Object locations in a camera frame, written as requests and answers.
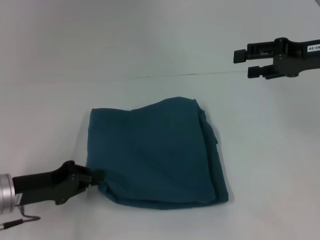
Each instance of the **black plastic bracket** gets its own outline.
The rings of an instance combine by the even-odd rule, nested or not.
[[[234,52],[233,62],[238,64],[270,58],[273,58],[272,65],[249,67],[248,78],[259,78],[261,75],[266,79],[294,78],[302,71],[320,69],[320,40],[293,42],[282,37],[270,42],[251,43],[247,45],[247,50]]]
[[[53,200],[64,204],[69,198],[84,192],[89,186],[99,184],[104,173],[66,161],[55,171],[13,177],[15,194],[22,194],[17,205]]]

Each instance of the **teal cloth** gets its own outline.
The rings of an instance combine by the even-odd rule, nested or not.
[[[181,209],[228,201],[213,129],[196,100],[175,97],[131,111],[90,115],[87,167],[113,202]]]

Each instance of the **white table surface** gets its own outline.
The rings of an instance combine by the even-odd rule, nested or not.
[[[85,164],[92,108],[183,96],[206,111],[230,194],[159,211],[92,188],[61,206],[27,206],[42,220],[0,239],[319,239],[320,71],[248,79],[247,67],[270,60],[233,64],[248,43],[320,39],[319,20],[313,0],[0,1],[1,174]]]

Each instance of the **white label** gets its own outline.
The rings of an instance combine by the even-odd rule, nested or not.
[[[308,46],[308,53],[320,51],[320,44]]]
[[[19,206],[22,199],[22,193],[18,193],[15,195],[15,205]]]

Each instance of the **wire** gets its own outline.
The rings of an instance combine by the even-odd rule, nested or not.
[[[39,216],[26,215],[25,214],[25,206],[24,205],[20,206],[19,209],[20,209],[21,215],[24,216],[25,218],[27,218],[27,219],[23,220],[24,223],[38,221],[38,220],[41,219],[41,217],[39,217]]]
[[[25,214],[25,206],[23,206],[23,205],[19,206],[19,209],[20,209],[21,215],[24,216],[27,219],[18,219],[18,220],[15,220],[15,221],[8,221],[8,222],[5,222],[3,224],[0,224],[0,231],[1,230],[5,230],[5,229],[9,229],[9,228],[12,228],[12,227],[15,227],[15,226],[18,226],[18,225],[23,224],[23,223],[29,223],[29,222],[38,221],[38,220],[41,219],[41,217],[39,217],[39,216],[26,215]]]

